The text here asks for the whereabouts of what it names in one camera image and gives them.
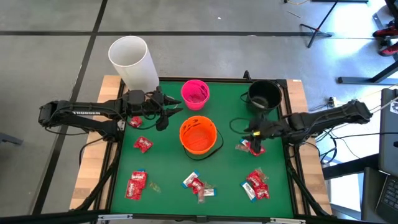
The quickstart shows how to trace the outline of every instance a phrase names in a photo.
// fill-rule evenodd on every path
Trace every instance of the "concrete floor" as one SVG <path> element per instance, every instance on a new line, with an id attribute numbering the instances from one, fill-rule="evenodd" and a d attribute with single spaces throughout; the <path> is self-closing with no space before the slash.
<path id="1" fill-rule="evenodd" d="M 0 0 L 0 31 L 91 31 L 100 5 L 101 0 Z M 109 1 L 99 29 L 309 32 L 300 29 L 299 24 L 317 26 L 331 5 L 307 2 L 295 6 L 283 4 L 282 0 L 114 0 Z M 392 57 L 380 57 L 378 45 L 371 38 L 377 29 L 372 19 L 375 12 L 383 24 L 391 19 L 383 5 L 381 0 L 339 3 L 323 26 L 325 32 L 334 32 L 335 36 L 317 39 L 310 49 L 305 46 L 308 37 L 142 38 L 148 43 L 160 76 L 240 78 L 243 71 L 249 70 L 255 78 L 301 79 L 311 108 L 324 104 L 329 96 L 344 102 L 382 88 L 338 85 L 335 80 L 340 76 L 371 77 L 394 61 Z M 103 75 L 116 74 L 107 51 L 118 38 L 96 38 L 78 101 L 96 101 Z M 4 105 L 0 110 L 0 132 L 24 140 L 21 147 L 0 144 L 0 217 L 29 212 L 54 139 L 37 123 L 39 106 L 70 97 L 88 39 L 0 35 L 0 102 Z M 377 97 L 366 100 L 373 103 L 370 108 L 377 101 Z M 362 130 L 377 131 L 373 125 L 367 127 Z M 340 131 L 335 134 L 358 132 L 358 128 L 348 126 Z M 84 136 L 66 138 L 45 213 L 68 210 L 78 172 L 78 151 L 85 141 Z M 377 138 L 373 143 L 356 152 L 359 156 L 371 154 L 377 150 Z M 340 148 L 341 144 L 338 160 L 354 159 L 343 146 Z M 320 146 L 327 150 L 329 143 Z"/>

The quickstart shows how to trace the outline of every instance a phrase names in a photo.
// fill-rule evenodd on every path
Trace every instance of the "black bucket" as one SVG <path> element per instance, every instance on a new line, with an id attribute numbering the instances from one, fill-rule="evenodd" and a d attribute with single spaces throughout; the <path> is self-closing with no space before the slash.
<path id="1" fill-rule="evenodd" d="M 248 109 L 255 113 L 269 113 L 282 101 L 279 87 L 268 80 L 255 81 L 250 85 L 249 91 L 242 94 L 244 95 L 246 95 L 245 102 Z"/>

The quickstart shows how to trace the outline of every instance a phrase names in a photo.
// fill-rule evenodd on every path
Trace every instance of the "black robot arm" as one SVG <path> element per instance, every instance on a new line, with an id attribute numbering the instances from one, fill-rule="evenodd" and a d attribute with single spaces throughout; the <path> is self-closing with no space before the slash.
<path id="1" fill-rule="evenodd" d="M 366 124 L 372 113 L 364 103 L 351 100 L 347 104 L 316 113 L 293 113 L 280 121 L 269 121 L 264 115 L 254 118 L 245 132 L 251 134 L 244 139 L 251 141 L 252 149 L 259 152 L 261 141 L 267 138 L 287 138 L 290 144 L 299 144 L 312 134 L 321 133 L 344 123 Z"/>
<path id="2" fill-rule="evenodd" d="M 125 121 L 128 116 L 159 115 L 156 121 L 158 131 L 169 125 L 169 117 L 181 111 L 181 108 L 164 109 L 167 105 L 177 105 L 181 101 L 162 94 L 160 87 L 156 91 L 144 93 L 132 90 L 121 98 L 104 103 L 71 103 L 52 101 L 40 107 L 39 123 L 45 128 L 69 125 L 84 131 L 97 131 L 105 141 L 118 141 L 118 121 Z M 98 115 L 109 118 L 108 121 L 96 121 L 84 115 Z"/>

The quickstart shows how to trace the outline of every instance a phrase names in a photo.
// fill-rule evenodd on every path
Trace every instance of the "white cup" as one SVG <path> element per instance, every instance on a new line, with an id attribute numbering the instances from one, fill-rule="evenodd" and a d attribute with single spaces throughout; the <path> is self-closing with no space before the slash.
<path id="1" fill-rule="evenodd" d="M 129 90 L 154 91 L 159 77 L 147 43 L 136 36 L 122 37 L 108 51 L 109 60 Z"/>

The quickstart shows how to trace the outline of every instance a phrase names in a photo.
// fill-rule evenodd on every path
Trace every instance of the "orange plastic bucket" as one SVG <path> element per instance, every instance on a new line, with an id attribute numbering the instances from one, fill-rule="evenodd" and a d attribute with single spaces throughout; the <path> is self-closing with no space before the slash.
<path id="1" fill-rule="evenodd" d="M 204 116 L 192 116 L 180 127 L 181 144 L 194 155 L 203 155 L 216 143 L 217 128 Z"/>

